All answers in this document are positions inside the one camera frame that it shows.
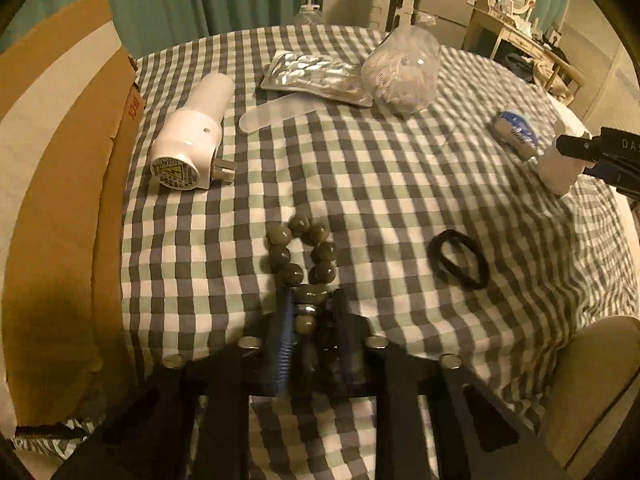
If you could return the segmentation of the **white suitcase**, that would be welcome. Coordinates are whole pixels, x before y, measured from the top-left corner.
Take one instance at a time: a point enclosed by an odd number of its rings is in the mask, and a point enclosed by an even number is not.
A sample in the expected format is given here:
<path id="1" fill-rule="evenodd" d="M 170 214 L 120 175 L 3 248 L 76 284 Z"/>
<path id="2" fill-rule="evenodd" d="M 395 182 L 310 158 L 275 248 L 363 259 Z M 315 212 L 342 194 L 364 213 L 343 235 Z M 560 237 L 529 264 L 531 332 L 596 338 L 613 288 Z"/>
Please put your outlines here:
<path id="1" fill-rule="evenodd" d="M 347 23 L 379 32 L 410 25 L 416 0 L 348 0 Z"/>

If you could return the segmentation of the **silver foil packet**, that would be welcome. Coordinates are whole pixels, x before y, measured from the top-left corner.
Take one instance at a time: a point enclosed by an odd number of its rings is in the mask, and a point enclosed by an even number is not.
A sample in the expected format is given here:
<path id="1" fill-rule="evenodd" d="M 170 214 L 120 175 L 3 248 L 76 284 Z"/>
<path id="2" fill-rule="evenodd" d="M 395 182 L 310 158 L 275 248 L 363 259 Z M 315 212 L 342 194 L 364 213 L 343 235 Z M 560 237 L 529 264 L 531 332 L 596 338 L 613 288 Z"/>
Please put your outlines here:
<path id="1" fill-rule="evenodd" d="M 373 105 L 372 96 L 364 88 L 360 68 L 326 55 L 277 50 L 260 88 L 302 92 L 358 107 Z"/>

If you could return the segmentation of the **clear bag of swabs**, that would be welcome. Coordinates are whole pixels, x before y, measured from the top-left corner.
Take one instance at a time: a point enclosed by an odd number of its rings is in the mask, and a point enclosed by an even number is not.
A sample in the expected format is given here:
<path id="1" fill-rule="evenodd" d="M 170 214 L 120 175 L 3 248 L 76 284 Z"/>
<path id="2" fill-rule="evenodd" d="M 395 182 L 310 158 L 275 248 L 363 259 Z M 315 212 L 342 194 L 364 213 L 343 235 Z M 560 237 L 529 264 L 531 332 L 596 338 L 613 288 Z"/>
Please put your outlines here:
<path id="1" fill-rule="evenodd" d="M 426 28 L 400 25 L 363 62 L 363 87 L 398 113 L 422 112 L 436 98 L 439 50 Z"/>

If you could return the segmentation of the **brown cardboard box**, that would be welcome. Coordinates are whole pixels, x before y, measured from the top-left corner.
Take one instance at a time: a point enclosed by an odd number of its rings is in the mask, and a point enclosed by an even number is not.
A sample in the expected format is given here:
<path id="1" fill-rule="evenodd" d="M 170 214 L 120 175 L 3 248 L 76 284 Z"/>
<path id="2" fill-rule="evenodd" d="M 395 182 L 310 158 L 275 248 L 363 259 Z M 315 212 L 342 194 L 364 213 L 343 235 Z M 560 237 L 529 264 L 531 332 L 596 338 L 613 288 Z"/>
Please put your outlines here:
<path id="1" fill-rule="evenodd" d="M 144 102 L 108 0 L 1 57 L 1 430 L 96 418 L 134 381 L 122 211 Z"/>

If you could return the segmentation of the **small white bottle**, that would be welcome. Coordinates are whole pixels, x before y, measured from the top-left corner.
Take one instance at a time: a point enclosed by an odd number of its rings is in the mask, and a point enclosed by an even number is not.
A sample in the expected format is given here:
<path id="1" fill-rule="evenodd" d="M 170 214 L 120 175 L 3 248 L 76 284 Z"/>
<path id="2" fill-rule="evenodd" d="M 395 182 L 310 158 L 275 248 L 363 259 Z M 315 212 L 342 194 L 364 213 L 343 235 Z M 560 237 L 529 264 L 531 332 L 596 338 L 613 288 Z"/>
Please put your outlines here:
<path id="1" fill-rule="evenodd" d="M 542 184 L 551 193 L 563 196 L 570 192 L 570 188 L 585 168 L 593 167 L 593 162 L 562 155 L 556 147 L 556 141 L 560 136 L 575 136 L 575 131 L 563 119 L 558 119 L 553 129 L 555 137 L 544 154 L 538 158 L 537 172 Z"/>

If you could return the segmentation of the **white plug-in device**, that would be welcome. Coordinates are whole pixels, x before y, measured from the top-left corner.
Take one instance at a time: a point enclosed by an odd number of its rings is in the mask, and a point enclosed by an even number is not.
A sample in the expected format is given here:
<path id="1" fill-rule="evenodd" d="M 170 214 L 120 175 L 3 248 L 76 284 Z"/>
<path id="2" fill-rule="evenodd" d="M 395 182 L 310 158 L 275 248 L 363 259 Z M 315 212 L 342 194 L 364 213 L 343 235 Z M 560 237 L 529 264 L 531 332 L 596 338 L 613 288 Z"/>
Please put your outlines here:
<path id="1" fill-rule="evenodd" d="M 218 156 L 224 138 L 224 113 L 233 96 L 233 80 L 222 73 L 204 76 L 186 102 L 169 114 L 150 151 L 152 176 L 176 191 L 207 190 L 231 183 L 236 165 Z"/>

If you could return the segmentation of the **large clear water jug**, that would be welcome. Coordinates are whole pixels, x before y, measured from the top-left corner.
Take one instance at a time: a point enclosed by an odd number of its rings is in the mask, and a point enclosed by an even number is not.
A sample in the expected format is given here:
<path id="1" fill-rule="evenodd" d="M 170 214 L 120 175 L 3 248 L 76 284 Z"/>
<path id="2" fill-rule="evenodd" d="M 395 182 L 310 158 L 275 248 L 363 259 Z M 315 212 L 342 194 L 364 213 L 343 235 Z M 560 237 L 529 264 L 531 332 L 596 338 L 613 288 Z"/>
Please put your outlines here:
<path id="1" fill-rule="evenodd" d="M 295 25 L 318 25 L 323 23 L 323 15 L 318 4 L 303 4 L 294 16 Z"/>

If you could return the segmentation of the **blue white small tube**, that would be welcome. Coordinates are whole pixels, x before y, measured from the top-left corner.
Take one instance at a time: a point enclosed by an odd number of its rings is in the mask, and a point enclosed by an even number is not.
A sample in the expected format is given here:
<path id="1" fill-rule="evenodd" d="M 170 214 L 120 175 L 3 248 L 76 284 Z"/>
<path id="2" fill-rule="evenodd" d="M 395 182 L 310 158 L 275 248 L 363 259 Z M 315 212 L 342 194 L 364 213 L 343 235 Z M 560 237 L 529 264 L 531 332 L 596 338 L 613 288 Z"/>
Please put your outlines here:
<path id="1" fill-rule="evenodd" d="M 495 137 L 514 151 L 521 160 L 529 160 L 536 155 L 536 132 L 517 110 L 503 110 L 495 116 L 490 126 Z"/>

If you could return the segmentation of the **white vanity desk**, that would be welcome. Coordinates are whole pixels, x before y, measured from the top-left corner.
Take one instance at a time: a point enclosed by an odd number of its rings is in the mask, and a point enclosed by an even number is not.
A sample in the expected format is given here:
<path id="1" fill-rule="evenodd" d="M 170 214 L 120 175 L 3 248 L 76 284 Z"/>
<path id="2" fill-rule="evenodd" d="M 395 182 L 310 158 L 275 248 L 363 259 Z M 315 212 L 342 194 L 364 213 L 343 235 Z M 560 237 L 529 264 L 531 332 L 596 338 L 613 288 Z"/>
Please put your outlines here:
<path id="1" fill-rule="evenodd" d="M 520 49 L 537 62 L 543 62 L 551 67 L 550 77 L 544 82 L 544 90 L 550 91 L 553 81 L 561 74 L 565 74 L 572 80 L 568 85 L 568 91 L 574 98 L 579 90 L 584 86 L 586 77 L 575 66 L 565 62 L 559 55 L 556 55 L 550 47 L 536 42 L 526 36 L 514 26 L 509 25 L 495 14 L 475 8 L 471 14 L 471 19 L 463 39 L 462 49 L 474 51 L 482 36 L 482 31 L 487 30 L 496 35 L 496 40 L 492 46 L 489 58 L 493 60 L 499 50 L 500 44 L 507 42 L 513 47 Z"/>

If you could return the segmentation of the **translucent plastic strip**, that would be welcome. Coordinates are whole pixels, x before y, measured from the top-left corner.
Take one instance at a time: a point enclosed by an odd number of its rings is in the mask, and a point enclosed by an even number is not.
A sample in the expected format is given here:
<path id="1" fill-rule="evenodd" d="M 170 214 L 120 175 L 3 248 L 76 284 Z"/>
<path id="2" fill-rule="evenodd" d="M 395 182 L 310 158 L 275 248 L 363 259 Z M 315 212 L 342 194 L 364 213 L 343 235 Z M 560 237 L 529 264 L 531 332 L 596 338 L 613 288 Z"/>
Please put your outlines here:
<path id="1" fill-rule="evenodd" d="M 326 102 L 316 96 L 291 93 L 245 112 L 239 120 L 242 133 L 252 134 L 266 127 L 280 126 L 289 119 L 324 110 Z"/>

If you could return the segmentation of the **silver mini fridge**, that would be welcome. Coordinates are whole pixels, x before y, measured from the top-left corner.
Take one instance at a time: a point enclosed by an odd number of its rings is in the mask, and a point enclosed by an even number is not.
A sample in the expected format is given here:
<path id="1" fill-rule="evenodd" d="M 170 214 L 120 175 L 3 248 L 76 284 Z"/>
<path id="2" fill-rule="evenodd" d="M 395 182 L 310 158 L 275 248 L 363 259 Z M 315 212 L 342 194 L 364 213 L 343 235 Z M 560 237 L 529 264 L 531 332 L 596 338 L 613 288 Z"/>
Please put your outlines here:
<path id="1" fill-rule="evenodd" d="M 426 27 L 444 46 L 461 49 L 475 0 L 416 0 L 414 24 Z"/>

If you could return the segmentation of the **checkered green white cloth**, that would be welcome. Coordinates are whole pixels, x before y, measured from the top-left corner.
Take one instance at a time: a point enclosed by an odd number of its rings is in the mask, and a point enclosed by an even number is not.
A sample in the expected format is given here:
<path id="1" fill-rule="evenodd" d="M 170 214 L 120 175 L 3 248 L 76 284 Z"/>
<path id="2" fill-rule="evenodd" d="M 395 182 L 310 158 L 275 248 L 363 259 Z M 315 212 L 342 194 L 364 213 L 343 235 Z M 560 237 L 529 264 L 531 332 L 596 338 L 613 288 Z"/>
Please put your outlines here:
<path id="1" fill-rule="evenodd" d="M 139 62 L 146 101 L 125 200 L 122 313 L 137 370 L 162 356 L 206 356 L 250 322 L 272 289 L 265 229 L 293 214 L 326 222 L 337 284 L 373 327 L 411 352 L 459 352 L 574 478 L 585 477 L 623 416 L 582 412 L 604 387 L 639 388 L 636 232 L 626 200 L 581 177 L 548 192 L 534 162 L 491 135 L 520 110 L 541 146 L 559 109 L 500 65 L 442 50 L 438 93 L 402 118 L 384 107 L 324 110 L 244 136 L 265 102 L 277 50 L 359 62 L 380 42 L 346 26 L 229 32 Z M 195 81 L 231 76 L 224 152 L 235 180 L 207 191 L 161 188 L 146 161 L 167 115 Z"/>

